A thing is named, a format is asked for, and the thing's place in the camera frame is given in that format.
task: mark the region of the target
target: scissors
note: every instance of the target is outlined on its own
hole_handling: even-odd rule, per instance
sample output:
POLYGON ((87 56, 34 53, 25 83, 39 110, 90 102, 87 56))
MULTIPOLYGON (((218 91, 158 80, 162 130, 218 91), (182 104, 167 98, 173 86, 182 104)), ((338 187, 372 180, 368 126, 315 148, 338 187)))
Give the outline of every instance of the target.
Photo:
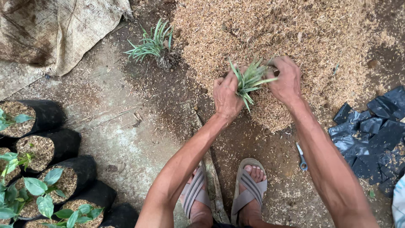
POLYGON ((297 142, 295 142, 295 144, 297 144, 297 148, 298 148, 298 151, 300 152, 300 156, 301 156, 300 168, 302 170, 307 170, 308 166, 307 166, 307 163, 305 162, 303 151, 301 150, 301 147, 300 147, 300 145, 298 145, 297 142))

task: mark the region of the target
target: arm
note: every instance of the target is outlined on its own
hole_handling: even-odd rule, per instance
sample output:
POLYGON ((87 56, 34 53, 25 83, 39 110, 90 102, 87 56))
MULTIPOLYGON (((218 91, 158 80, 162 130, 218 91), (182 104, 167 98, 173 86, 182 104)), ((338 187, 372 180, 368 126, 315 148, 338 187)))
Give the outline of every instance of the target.
POLYGON ((187 180, 222 129, 242 110, 237 85, 232 71, 214 81, 216 113, 162 168, 146 195, 136 228, 174 226, 173 210, 187 180))
POLYGON ((280 74, 268 85, 290 111, 312 181, 336 227, 379 227, 356 176, 301 97, 300 69, 287 56, 272 59, 270 65, 280 74))

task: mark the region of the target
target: stack of black plastic bags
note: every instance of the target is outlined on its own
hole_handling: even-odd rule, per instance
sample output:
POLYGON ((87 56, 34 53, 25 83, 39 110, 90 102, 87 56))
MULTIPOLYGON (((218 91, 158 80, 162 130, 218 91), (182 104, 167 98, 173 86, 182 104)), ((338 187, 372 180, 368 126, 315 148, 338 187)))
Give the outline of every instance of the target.
POLYGON ((392 197, 394 186, 405 171, 405 90, 403 86, 378 96, 357 112, 345 103, 333 118, 338 125, 328 129, 358 178, 379 184, 392 197))

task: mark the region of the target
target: foot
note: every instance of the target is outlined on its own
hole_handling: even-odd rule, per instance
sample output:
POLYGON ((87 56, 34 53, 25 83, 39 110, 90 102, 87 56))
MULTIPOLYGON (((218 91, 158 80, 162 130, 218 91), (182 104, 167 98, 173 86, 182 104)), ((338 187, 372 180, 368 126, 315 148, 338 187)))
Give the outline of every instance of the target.
MULTIPOLYGON (((247 173, 252 177, 252 179, 256 183, 264 181, 267 178, 264 175, 263 170, 260 169, 260 167, 246 165, 243 169, 247 171, 247 173)), ((239 183, 239 194, 245 190, 246 187, 241 183, 239 183)), ((256 199, 253 199, 239 211, 239 225, 251 226, 254 222, 258 220, 260 221, 262 220, 260 205, 256 199)))
MULTIPOLYGON (((193 177, 196 173, 197 168, 194 170, 192 176, 187 181, 187 184, 191 184, 191 181, 193 180, 193 177)), ((206 185, 207 183, 204 183, 201 188, 205 190, 206 185)), ((184 195, 180 195, 180 201, 182 204, 184 203, 184 195)), ((207 227, 207 228, 212 227, 213 221, 211 209, 207 205, 201 203, 200 201, 194 200, 190 211, 190 221, 192 225, 189 227, 207 227)))

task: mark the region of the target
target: hand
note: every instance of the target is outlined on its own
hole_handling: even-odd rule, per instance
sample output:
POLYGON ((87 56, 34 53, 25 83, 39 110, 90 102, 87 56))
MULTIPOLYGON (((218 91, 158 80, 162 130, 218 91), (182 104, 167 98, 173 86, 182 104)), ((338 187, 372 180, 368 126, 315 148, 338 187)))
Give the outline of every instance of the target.
MULTIPOLYGON (((288 56, 273 58, 269 64, 280 71, 277 80, 269 82, 268 86, 273 95, 290 107, 294 101, 301 99, 301 70, 288 56)), ((272 69, 269 69, 266 78, 275 78, 272 69)))
POLYGON ((241 112, 245 103, 236 94, 238 90, 238 78, 231 70, 228 75, 214 80, 214 103, 216 114, 225 118, 230 124, 241 112))

